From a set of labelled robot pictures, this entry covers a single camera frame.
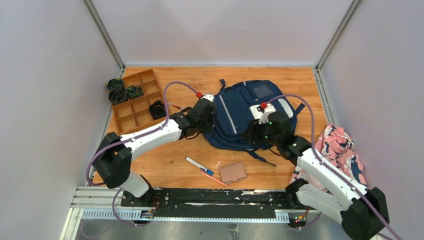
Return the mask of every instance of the navy backpack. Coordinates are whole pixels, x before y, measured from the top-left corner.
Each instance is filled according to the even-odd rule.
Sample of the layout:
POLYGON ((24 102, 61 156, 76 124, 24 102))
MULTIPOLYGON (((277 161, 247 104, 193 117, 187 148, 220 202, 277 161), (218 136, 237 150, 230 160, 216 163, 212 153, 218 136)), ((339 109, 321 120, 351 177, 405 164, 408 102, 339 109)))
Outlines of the navy backpack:
MULTIPOLYGON (((260 105, 283 93, 269 80, 242 81, 229 87, 225 87, 224 79, 219 81, 222 87, 214 98, 216 114, 213 119, 212 131, 204 133, 204 138, 215 148, 245 151, 255 159, 272 164, 255 153, 258 149, 267 150, 272 146, 270 144, 249 144, 244 140, 242 134, 248 129, 249 122, 254 120, 249 107, 260 105)), ((297 115, 305 105, 302 103, 295 110, 285 97, 274 100, 271 104, 277 111, 287 113, 294 131, 298 122, 297 115)))

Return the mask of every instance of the floor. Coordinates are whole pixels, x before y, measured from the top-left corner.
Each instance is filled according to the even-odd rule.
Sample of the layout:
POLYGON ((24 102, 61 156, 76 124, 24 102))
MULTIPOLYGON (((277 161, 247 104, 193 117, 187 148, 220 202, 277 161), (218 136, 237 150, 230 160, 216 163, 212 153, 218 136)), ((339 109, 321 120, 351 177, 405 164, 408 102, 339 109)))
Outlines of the floor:
MULTIPOLYGON (((310 213, 313 220, 317 213, 310 213)), ((225 223, 225 222, 184 222, 154 221, 147 226, 126 226, 116 220, 84 220, 86 236, 101 234, 94 239, 151 239, 151 240, 348 240, 342 226, 327 216, 321 217, 310 228, 301 231, 291 229, 282 223, 225 223)), ((79 229, 76 240, 87 239, 79 229)))
MULTIPOLYGON (((128 67, 124 76, 134 74, 148 67, 128 67)), ((298 94, 312 106, 315 117, 315 139, 326 127, 326 117, 311 68, 308 67, 154 67, 162 90, 172 81, 182 81, 203 94, 216 94, 225 79, 227 86, 246 80, 271 80, 283 93, 298 94)), ((193 106, 197 98, 182 85, 173 85, 166 98, 181 106, 193 106)), ((296 108, 300 100, 289 98, 296 108)), ((171 108, 171 113, 178 111, 171 108)), ((108 132, 116 131, 114 118, 111 118, 108 132)), ((311 139, 311 117, 305 108, 298 116, 296 134, 311 139)), ((252 158, 245 152, 217 149, 199 135, 196 139, 179 140, 150 150, 132 162, 131 169, 143 175, 154 187, 168 188, 225 188, 199 173, 198 168, 185 160, 188 156, 212 170, 220 179, 218 168, 235 162, 243 162, 247 178, 230 184, 231 189, 284 189, 290 180, 295 166, 271 151, 258 150, 258 155, 276 164, 274 167, 252 158)), ((100 182, 98 175, 94 182, 100 182)))

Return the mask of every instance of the blue marker cap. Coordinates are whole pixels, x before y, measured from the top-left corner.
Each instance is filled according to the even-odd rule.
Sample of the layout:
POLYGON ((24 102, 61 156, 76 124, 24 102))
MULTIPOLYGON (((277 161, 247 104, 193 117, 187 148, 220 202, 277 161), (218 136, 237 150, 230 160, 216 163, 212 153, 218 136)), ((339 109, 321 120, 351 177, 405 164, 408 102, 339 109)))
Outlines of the blue marker cap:
POLYGON ((214 175, 214 172, 213 171, 211 171, 211 170, 209 170, 209 169, 206 169, 206 171, 205 171, 207 174, 209 174, 209 175, 214 175))

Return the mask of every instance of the wooden tray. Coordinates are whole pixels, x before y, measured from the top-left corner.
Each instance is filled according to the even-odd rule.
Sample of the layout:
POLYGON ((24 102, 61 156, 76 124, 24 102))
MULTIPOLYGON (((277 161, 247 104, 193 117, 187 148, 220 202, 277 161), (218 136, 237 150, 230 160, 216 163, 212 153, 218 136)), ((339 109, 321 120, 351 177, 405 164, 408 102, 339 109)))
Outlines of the wooden tray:
POLYGON ((131 134, 165 120, 165 117, 153 120, 149 113, 150 105, 157 100, 164 100, 158 79, 152 69, 126 76, 122 80, 125 88, 131 85, 141 87, 143 96, 112 106, 118 135, 131 134))

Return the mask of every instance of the wooden tabletop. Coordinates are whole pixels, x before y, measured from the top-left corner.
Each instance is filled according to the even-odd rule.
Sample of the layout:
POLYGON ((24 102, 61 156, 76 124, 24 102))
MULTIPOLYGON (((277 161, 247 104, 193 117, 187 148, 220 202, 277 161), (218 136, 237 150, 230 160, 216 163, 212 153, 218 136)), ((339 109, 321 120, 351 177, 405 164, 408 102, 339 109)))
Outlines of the wooden tabletop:
MULTIPOLYGON (((127 67, 124 76, 151 69, 151 67, 127 67)), ((153 67, 162 90, 172 81, 182 81, 203 94, 216 94, 225 79, 227 86, 247 80, 271 80, 283 93, 302 96, 312 106, 315 117, 315 139, 326 127, 326 118, 318 94, 314 75, 308 67, 153 67)), ((181 107, 193 106, 197 98, 185 86, 175 84, 166 98, 181 107)), ((296 108, 300 100, 290 97, 296 108)), ((171 113, 178 110, 170 107, 171 113)), ((108 133, 116 132, 111 118, 108 133)), ((311 139, 311 116, 305 108, 298 116, 296 134, 311 139)), ((199 169, 185 160, 188 156, 214 172, 221 179, 219 167, 243 162, 247 178, 229 185, 231 189, 284 189, 295 169, 288 160, 269 150, 258 150, 258 155, 276 164, 261 162, 246 152, 217 149, 209 145, 202 135, 192 140, 170 142, 152 149, 132 162, 131 170, 143 175, 153 187, 164 188, 226 188, 199 173, 199 169)), ((100 182, 96 174, 94 182, 100 182)))

